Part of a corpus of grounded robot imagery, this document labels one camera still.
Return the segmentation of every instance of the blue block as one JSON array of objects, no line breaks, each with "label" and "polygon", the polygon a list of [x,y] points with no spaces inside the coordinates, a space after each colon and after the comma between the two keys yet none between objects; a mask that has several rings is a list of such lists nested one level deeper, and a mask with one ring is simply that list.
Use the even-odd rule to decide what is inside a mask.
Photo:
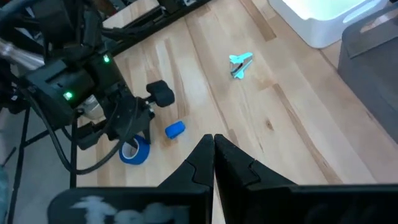
[{"label": "blue block", "polygon": [[169,139],[175,139],[179,134],[185,131],[185,125],[182,121],[174,123],[165,129],[166,136]]}]

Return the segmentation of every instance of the wooden table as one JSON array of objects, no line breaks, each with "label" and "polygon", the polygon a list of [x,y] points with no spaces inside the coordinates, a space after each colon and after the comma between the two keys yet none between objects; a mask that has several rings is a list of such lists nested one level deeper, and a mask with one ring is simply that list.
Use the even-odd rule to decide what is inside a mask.
[{"label": "wooden table", "polygon": [[[157,5],[138,0],[104,22],[122,27]],[[176,102],[156,108],[154,143],[141,166],[114,156],[78,186],[156,186],[206,133],[224,134],[249,155],[298,184],[398,181],[398,146],[336,73],[340,44],[317,50],[266,0],[213,0],[116,57],[135,95],[164,79]],[[243,80],[229,74],[230,54],[254,53]],[[177,120],[186,131],[168,140]],[[114,142],[104,136],[79,151],[94,164]],[[215,193],[214,223],[223,223]]]}]

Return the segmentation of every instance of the green led light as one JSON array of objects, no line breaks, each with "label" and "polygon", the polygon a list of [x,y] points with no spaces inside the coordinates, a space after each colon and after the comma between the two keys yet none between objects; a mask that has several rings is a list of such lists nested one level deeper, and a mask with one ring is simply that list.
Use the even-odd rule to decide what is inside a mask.
[{"label": "green led light", "polygon": [[111,59],[107,55],[104,55],[104,62],[105,63],[110,63]]},{"label": "green led light", "polygon": [[63,94],[63,97],[67,100],[70,100],[73,98],[73,94],[71,92],[66,92]]}]

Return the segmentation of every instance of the white plastic container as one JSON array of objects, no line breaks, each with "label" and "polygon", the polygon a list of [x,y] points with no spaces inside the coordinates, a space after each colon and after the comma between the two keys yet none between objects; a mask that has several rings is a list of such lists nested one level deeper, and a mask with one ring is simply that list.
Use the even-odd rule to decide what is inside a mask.
[{"label": "white plastic container", "polygon": [[384,8],[388,0],[269,0],[269,4],[311,47],[341,39],[354,22]]}]

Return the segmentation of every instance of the blue painter's tape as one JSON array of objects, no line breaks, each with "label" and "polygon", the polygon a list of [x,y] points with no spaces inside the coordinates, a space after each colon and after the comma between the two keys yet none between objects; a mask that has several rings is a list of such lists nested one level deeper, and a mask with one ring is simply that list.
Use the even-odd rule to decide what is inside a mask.
[{"label": "blue painter's tape", "polygon": [[174,123],[165,129],[166,136],[169,139],[175,139],[178,135],[185,131],[185,125],[182,121]]},{"label": "blue painter's tape", "polygon": [[150,146],[143,137],[138,135],[134,136],[134,141],[138,145],[138,148],[136,149],[125,142],[122,148],[119,149],[119,156],[124,163],[140,165],[148,158]]}]

